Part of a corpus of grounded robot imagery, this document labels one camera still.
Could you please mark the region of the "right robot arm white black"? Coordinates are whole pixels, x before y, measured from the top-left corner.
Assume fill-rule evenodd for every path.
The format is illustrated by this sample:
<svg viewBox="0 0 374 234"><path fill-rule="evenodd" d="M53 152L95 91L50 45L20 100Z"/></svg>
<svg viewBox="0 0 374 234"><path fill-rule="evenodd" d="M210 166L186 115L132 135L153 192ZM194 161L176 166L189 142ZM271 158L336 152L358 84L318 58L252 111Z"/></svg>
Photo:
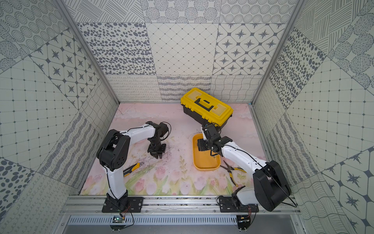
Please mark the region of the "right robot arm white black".
<svg viewBox="0 0 374 234"><path fill-rule="evenodd" d="M259 204L271 212L291 195L289 183L276 161L267 162L251 155L229 137L220 136L214 124L204 124L201 130L203 138L197 143L199 151L209 151L212 157L228 159L252 175L252 189L242 186L231 195L236 210Z"/></svg>

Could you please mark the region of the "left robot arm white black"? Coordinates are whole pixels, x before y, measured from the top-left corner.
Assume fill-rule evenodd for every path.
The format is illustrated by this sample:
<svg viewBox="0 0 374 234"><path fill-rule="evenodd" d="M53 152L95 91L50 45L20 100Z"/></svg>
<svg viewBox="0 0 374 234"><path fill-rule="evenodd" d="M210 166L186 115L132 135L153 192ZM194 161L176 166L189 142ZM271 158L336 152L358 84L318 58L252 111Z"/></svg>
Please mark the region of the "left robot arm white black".
<svg viewBox="0 0 374 234"><path fill-rule="evenodd" d="M104 168L107 176L109 190L107 200L119 210L124 210L128 204L128 191L124 185L123 165L128 156L130 146L139 141L150 142L147 152L156 159L161 159L165 153L166 144L162 143L171 133L168 122L156 124L146 122L139 127L126 131L110 130L103 139L96 157Z"/></svg>

